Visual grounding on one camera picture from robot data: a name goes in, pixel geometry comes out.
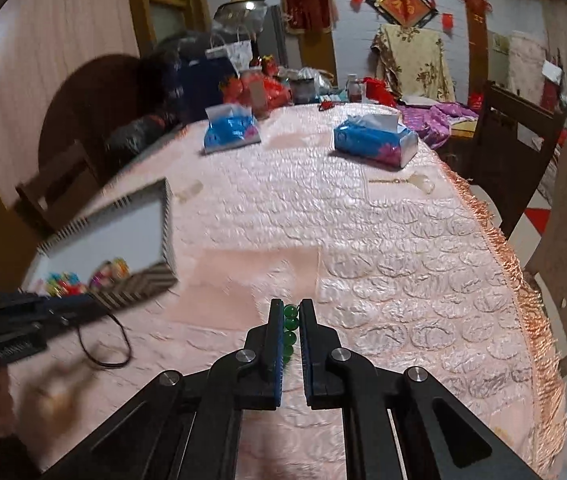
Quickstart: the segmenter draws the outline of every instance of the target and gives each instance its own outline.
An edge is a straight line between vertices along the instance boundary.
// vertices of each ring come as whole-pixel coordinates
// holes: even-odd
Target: round table
[[[119,314],[128,367],[93,370],[68,334],[10,368],[19,435],[43,467],[161,370],[193,373],[241,348],[270,299],[313,298],[342,346],[377,367],[425,367],[548,474],[565,416],[539,298],[485,205],[424,143],[396,172],[333,151],[333,128],[364,113],[397,110],[281,108],[261,123],[260,144],[209,156],[207,124],[192,124],[103,189],[87,212],[168,179],[179,282]],[[432,193],[406,182],[414,173]],[[84,333],[105,356],[122,346],[112,322]],[[281,408],[244,412],[237,478],[345,478],[341,415],[307,407],[298,344]]]

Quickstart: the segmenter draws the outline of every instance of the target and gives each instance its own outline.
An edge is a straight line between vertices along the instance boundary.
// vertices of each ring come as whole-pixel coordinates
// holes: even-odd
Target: floral cloth
[[[372,49],[379,52],[377,78],[394,94],[456,100],[443,42],[435,30],[381,25]]]

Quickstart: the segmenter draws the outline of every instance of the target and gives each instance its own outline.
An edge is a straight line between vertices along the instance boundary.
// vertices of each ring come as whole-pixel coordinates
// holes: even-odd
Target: tablecloth fringe
[[[543,311],[541,295],[532,290],[524,280],[519,258],[507,243],[500,229],[491,222],[492,213],[487,204],[472,194],[467,181],[448,165],[441,162],[443,171],[451,180],[461,199],[473,211],[487,240],[499,259],[504,275],[516,295],[515,305],[530,351],[532,387],[534,397],[534,449],[530,466],[538,475],[553,478],[550,470],[553,461],[564,446],[567,436],[567,417],[556,421],[565,399],[566,385],[559,373],[559,356],[555,350],[556,339],[550,329],[550,321]]]

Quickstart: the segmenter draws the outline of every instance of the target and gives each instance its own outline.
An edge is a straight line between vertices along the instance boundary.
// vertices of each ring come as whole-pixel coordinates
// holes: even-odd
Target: dark wooden chair
[[[518,125],[541,137],[540,150],[518,140]],[[528,207],[555,151],[564,125],[552,114],[492,82],[484,87],[484,101],[474,136],[470,166],[472,184],[493,200],[506,238]]]
[[[51,234],[70,222],[100,189],[96,171],[77,140],[31,181],[19,184],[16,192],[26,220]]]

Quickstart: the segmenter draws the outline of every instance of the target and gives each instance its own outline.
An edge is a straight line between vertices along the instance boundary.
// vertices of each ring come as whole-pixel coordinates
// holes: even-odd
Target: metal screw
[[[407,371],[407,376],[410,377],[415,383],[422,383],[428,378],[428,372],[425,368],[420,366],[413,366]]]
[[[335,348],[332,352],[330,352],[330,355],[332,355],[332,359],[335,361],[348,361],[348,359],[352,356],[347,348]]]
[[[179,373],[174,370],[163,372],[159,377],[159,384],[161,386],[174,386],[179,382]]]
[[[254,353],[253,350],[248,349],[243,349],[243,350],[239,350],[236,353],[236,360],[242,363],[251,363],[252,361],[254,361],[254,358],[256,357],[256,354]]]

